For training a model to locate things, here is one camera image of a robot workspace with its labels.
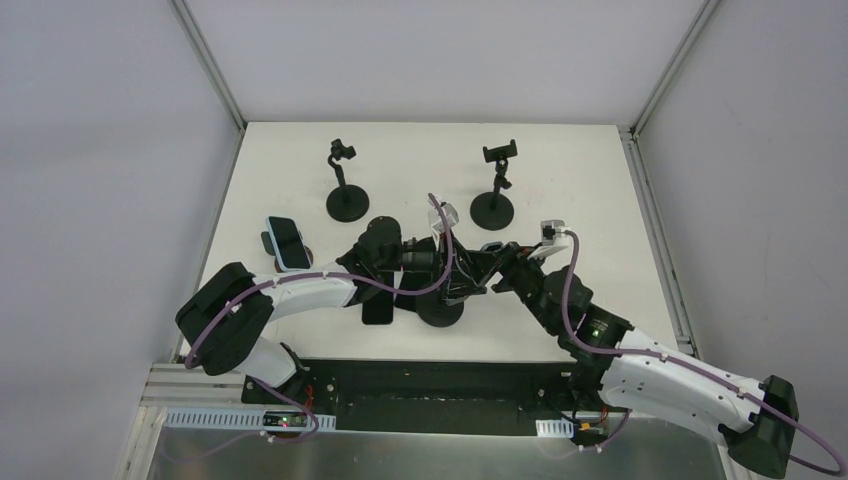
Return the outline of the blue-cased phone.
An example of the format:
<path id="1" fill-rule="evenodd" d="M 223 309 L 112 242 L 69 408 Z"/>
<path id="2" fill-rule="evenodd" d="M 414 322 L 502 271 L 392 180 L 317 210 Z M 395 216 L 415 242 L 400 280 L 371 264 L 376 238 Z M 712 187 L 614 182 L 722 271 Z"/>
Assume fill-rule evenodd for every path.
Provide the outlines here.
<path id="1" fill-rule="evenodd" d="M 483 245 L 478 252 L 481 255 L 486 256 L 497 256 L 501 255 L 505 251 L 506 245 L 503 242 L 490 242 Z"/>

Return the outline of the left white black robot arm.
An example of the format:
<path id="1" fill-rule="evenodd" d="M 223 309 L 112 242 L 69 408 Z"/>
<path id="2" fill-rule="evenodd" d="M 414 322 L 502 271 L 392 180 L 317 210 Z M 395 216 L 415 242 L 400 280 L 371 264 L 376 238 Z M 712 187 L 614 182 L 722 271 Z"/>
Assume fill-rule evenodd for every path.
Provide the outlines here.
<path id="1" fill-rule="evenodd" d="M 281 404 L 297 402 L 305 378 L 294 353 L 263 337 L 266 325 L 322 308 L 347 308 L 380 292 L 422 296 L 453 306 L 486 290 L 472 253 L 449 237 L 439 218 L 431 235 L 403 240 L 389 216 L 372 219 L 351 249 L 319 268 L 257 277 L 241 262 L 222 267 L 178 311 L 190 345 L 184 364 L 209 376 L 231 371 L 266 384 Z"/>

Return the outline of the black phone stand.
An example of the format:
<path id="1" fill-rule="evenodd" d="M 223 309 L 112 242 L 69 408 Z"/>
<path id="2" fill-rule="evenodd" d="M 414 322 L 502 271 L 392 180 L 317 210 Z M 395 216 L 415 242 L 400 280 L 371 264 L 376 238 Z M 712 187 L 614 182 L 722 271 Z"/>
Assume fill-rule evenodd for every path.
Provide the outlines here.
<path id="1" fill-rule="evenodd" d="M 338 186 L 328 194 L 325 207 L 332 219 L 342 223 L 361 219 L 370 207 L 367 192 L 358 185 L 349 184 L 346 181 L 344 169 L 340 164 L 341 160 L 351 160 L 355 156 L 356 151 L 353 146 L 345 146 L 341 139 L 331 141 L 327 163 L 334 171 Z"/>
<path id="2" fill-rule="evenodd" d="M 418 296 L 415 299 L 415 311 L 427 325 L 435 328 L 448 328 L 455 325 L 465 310 L 463 302 L 447 304 L 437 292 Z"/>
<path id="3" fill-rule="evenodd" d="M 470 205 L 470 216 L 478 226 L 488 231 L 505 229 L 514 218 L 514 206 L 502 191 L 512 187 L 506 178 L 509 160 L 518 155 L 517 143 L 514 139 L 506 145 L 482 148 L 486 163 L 492 163 L 495 169 L 493 188 L 491 191 L 477 195 Z"/>

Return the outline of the black phone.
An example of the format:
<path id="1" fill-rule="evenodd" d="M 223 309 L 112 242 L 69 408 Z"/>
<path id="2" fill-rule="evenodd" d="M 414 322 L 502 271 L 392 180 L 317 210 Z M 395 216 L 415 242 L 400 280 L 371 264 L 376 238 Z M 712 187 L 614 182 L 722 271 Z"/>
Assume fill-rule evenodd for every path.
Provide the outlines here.
<path id="1" fill-rule="evenodd" d="M 382 292 L 362 304 L 361 321 L 367 326 L 390 325 L 394 320 L 394 295 Z"/>

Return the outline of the light blue phone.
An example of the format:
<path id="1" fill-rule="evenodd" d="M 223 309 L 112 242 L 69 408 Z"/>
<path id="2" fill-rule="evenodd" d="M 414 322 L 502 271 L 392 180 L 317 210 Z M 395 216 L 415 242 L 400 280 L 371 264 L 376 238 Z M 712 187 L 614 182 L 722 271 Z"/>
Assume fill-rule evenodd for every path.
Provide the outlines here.
<path id="1" fill-rule="evenodd" d="M 269 216 L 266 219 L 266 227 L 274 242 L 277 259 L 285 272 L 309 269 L 309 260 L 300 230 L 292 219 Z"/>

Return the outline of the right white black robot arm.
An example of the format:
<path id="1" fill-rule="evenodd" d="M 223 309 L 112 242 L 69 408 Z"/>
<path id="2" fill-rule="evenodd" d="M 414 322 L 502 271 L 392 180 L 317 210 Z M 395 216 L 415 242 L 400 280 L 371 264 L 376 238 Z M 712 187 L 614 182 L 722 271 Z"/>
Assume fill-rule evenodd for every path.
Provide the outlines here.
<path id="1" fill-rule="evenodd" d="M 599 403 L 646 413 L 727 449 L 736 463 L 783 479 L 798 431 L 793 385 L 771 375 L 756 380 L 667 347 L 592 301 L 570 261 L 542 270 L 545 246 L 494 243 L 461 257 L 475 284 L 494 276 L 497 293 L 512 292 L 576 361 L 569 400 L 583 410 Z"/>

